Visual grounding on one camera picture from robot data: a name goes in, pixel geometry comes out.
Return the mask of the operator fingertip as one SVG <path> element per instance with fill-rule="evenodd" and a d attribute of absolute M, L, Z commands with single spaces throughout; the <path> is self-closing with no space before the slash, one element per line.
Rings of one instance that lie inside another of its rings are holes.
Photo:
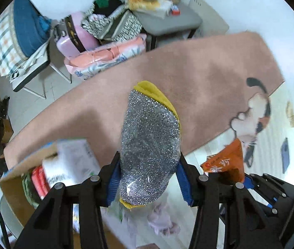
<path fill-rule="evenodd" d="M 136 249 L 159 249 L 159 247 L 156 244 L 151 243 L 151 244 L 146 244 L 146 245 L 143 245 L 143 246 L 139 246 Z"/>

